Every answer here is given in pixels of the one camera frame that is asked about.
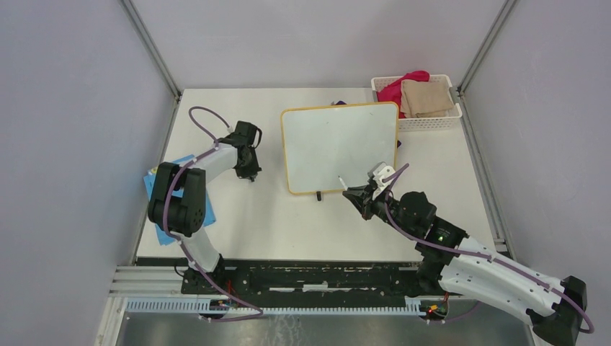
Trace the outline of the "blue capped whiteboard marker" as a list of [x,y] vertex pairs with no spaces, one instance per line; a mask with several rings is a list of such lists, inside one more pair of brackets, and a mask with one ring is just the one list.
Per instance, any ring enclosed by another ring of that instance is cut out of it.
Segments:
[[342,177],[338,175],[338,179],[339,179],[339,181],[340,181],[340,183],[341,183],[341,185],[342,185],[342,187],[343,187],[343,190],[344,190],[344,191],[348,190],[348,186],[347,186],[347,184],[345,183],[345,181],[342,179]]

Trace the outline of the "yellow framed whiteboard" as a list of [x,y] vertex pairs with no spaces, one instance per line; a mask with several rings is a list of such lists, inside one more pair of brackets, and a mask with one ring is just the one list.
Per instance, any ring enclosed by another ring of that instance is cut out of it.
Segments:
[[286,109],[280,115],[287,188],[293,195],[365,185],[379,162],[395,166],[399,108],[394,102]]

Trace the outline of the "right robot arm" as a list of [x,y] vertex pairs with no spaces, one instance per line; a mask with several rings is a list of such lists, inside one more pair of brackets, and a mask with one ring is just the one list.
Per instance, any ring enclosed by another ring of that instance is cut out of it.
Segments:
[[420,294],[439,290],[476,299],[518,318],[551,345],[575,345],[587,319],[587,286],[568,276],[544,275],[488,248],[437,216],[423,192],[398,200],[391,190],[350,187],[343,196],[363,219],[376,216],[416,242],[422,263],[416,272]]

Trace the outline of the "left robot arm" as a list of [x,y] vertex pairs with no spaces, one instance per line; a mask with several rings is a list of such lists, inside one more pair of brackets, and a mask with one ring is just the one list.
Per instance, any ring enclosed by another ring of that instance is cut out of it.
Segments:
[[261,137],[260,128],[239,121],[204,153],[183,165],[163,162],[156,170],[148,219],[179,243],[189,266],[201,272],[198,283],[208,293],[225,288],[226,274],[216,268],[221,254],[204,230],[207,183],[229,170],[253,182],[262,170],[256,154]]

